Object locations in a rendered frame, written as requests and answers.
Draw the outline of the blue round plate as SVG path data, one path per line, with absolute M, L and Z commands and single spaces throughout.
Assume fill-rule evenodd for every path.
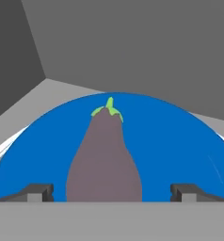
M 92 111 L 108 94 L 62 104 L 27 127 L 0 161 L 0 198 L 32 183 L 51 184 L 66 199 L 66 181 Z M 224 140 L 181 108 L 153 97 L 113 94 L 123 116 L 123 136 L 134 157 L 144 201 L 168 201 L 173 184 L 192 183 L 224 198 Z

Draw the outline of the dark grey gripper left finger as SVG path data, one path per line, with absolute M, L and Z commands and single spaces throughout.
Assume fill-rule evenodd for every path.
M 53 201 L 53 184 L 30 184 L 18 193 L 0 198 L 0 202 L 47 202 Z

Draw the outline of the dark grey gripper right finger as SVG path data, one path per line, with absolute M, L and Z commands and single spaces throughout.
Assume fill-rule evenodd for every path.
M 172 184 L 171 201 L 177 202 L 224 202 L 224 198 L 204 192 L 193 184 Z

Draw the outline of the purple eggplant with green stem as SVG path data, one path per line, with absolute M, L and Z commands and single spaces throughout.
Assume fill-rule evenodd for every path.
M 92 111 L 68 174 L 68 201 L 141 201 L 136 164 L 125 146 L 123 117 L 114 99 Z

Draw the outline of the grey microwave oven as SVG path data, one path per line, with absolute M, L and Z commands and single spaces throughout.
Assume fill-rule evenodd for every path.
M 41 114 L 114 90 L 224 139 L 224 0 L 0 0 L 0 160 Z

